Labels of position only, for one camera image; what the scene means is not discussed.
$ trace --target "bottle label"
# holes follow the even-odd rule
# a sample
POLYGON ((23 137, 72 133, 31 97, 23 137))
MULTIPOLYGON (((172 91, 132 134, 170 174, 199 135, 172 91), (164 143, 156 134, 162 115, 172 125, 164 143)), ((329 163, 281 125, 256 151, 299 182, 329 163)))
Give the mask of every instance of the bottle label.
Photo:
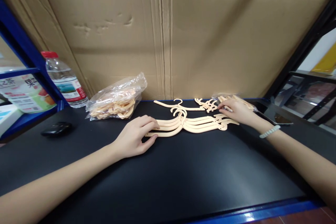
POLYGON ((77 79, 54 83, 67 102, 77 102, 86 98, 86 94, 77 79))

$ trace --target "black table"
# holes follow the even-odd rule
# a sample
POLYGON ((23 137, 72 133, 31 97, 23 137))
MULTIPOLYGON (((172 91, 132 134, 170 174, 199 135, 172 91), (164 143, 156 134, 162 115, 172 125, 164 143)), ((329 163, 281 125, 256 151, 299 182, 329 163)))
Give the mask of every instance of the black table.
MULTIPOLYGON (((283 131, 336 163, 335 137, 272 104, 294 122, 283 131)), ((184 101, 186 107, 197 107, 184 101)), ((145 101, 133 117, 172 119, 168 108, 145 101)), ((188 117, 205 116, 189 111, 188 117)), ((85 120, 66 108, 0 148, 0 195, 70 164, 113 141, 126 120, 85 120), (40 132, 58 121, 75 130, 47 139, 40 132)), ((91 179, 42 223, 158 223, 192 221, 291 198, 315 199, 300 175, 258 133, 245 125, 157 139, 144 155, 122 160, 91 179)))

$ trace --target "wrist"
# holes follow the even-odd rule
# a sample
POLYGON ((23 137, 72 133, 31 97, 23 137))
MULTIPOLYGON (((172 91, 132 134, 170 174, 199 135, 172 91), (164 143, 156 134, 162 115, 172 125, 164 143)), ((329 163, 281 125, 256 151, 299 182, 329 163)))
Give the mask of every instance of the wrist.
POLYGON ((267 130, 270 130, 273 128, 273 124, 271 124, 269 121, 266 121, 265 119, 259 117, 258 115, 255 115, 254 120, 251 121, 249 124, 252 128, 259 132, 266 132, 267 130))
POLYGON ((118 146, 114 144, 114 142, 106 145, 101 150, 110 164, 116 163, 124 158, 122 156, 122 152, 119 150, 118 146))

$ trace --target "cardboard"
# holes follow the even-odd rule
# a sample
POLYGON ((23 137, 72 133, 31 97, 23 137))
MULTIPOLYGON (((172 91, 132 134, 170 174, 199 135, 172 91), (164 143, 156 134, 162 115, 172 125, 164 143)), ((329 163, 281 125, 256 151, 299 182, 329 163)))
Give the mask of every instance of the cardboard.
POLYGON ((328 0, 6 0, 89 96, 143 71, 144 99, 261 97, 328 0))

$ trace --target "bag of hangers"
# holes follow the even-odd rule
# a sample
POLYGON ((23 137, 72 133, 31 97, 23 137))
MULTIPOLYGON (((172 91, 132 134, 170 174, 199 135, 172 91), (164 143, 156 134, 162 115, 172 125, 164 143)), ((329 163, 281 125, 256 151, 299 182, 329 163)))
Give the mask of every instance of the bag of hangers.
POLYGON ((227 93, 216 93, 213 94, 212 99, 216 100, 218 102, 218 104, 220 104, 221 102, 227 100, 227 99, 234 99, 234 100, 238 100, 241 101, 242 103, 244 103, 249 109, 255 111, 255 106, 253 106, 251 103, 248 103, 247 101, 243 100, 242 98, 240 98, 238 96, 238 94, 227 94, 227 93))
POLYGON ((147 87, 144 73, 138 76, 127 77, 111 86, 100 90, 87 103, 86 118, 101 120, 106 118, 129 119, 138 103, 141 93, 147 87))

